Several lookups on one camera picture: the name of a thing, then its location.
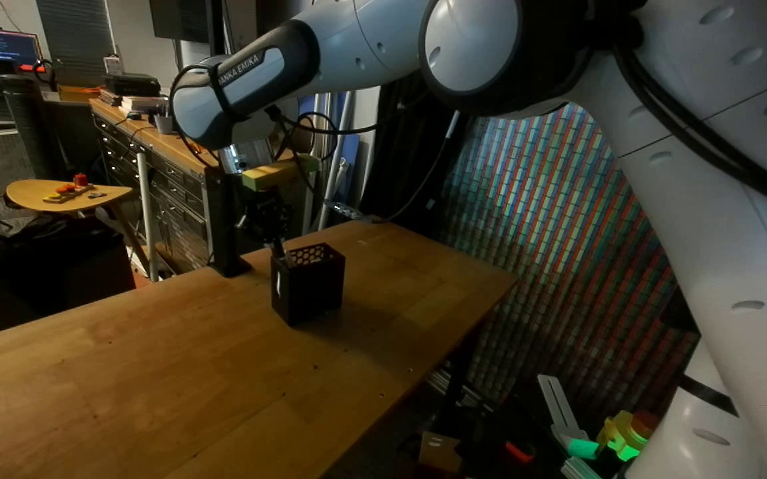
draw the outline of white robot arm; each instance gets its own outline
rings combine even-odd
[[[637,39],[644,71],[754,165],[648,109],[653,88],[620,75],[640,69]],[[342,0],[182,77],[173,112],[188,137],[227,147],[282,96],[419,69],[459,109],[577,100],[611,135],[704,334],[628,475],[767,475],[767,0]]]

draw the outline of wooden tabletop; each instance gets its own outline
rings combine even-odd
[[[91,183],[82,194],[67,198],[67,202],[49,202],[49,197],[55,197],[58,185],[69,180],[49,180],[49,177],[18,177],[6,185],[6,197],[34,212],[79,212],[91,208],[105,208],[125,194],[131,194],[131,185],[110,185],[110,183]]]
[[[512,276],[391,224],[290,241],[347,256],[342,312],[288,328],[268,256],[0,332],[0,475],[322,475],[505,296]]]
[[[113,103],[105,103],[98,99],[91,99],[91,109],[121,127],[134,141],[145,144],[147,148],[158,151],[161,157],[191,171],[203,173],[208,163],[211,167],[219,167],[219,163],[208,153],[208,148],[188,141],[188,147],[198,151],[198,157],[188,151],[188,147],[178,135],[163,135],[153,121],[145,119],[129,119],[121,109]],[[254,190],[263,190],[271,185],[279,185],[299,175],[299,167],[294,165],[294,157],[279,157],[278,163],[247,167],[242,173],[242,183]]]

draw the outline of green object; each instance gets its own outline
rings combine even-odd
[[[568,439],[568,455],[596,461],[600,443],[589,439]]]

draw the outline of patterned fabric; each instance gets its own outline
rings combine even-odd
[[[473,358],[481,395],[549,373],[581,419],[665,407],[694,334],[661,322],[673,274],[584,109],[480,119],[439,208],[443,241],[519,276]]]

